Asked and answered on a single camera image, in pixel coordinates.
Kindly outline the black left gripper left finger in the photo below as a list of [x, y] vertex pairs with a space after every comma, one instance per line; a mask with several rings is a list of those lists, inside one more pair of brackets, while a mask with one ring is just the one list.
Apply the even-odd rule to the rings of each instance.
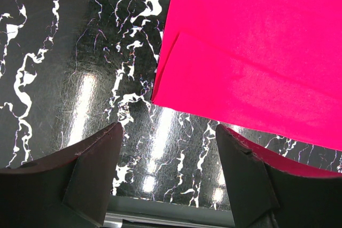
[[1, 227], [101, 227], [123, 129], [94, 135], [18, 168], [1, 170]]

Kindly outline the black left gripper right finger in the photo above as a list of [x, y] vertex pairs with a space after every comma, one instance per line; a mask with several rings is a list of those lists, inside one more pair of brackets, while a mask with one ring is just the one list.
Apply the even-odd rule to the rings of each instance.
[[215, 133], [236, 227], [341, 227], [341, 174], [290, 160], [221, 124]]

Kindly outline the magenta red t shirt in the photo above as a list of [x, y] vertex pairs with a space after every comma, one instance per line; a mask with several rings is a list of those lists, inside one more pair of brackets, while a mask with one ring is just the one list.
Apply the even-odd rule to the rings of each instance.
[[152, 102], [341, 150], [341, 0], [170, 0]]

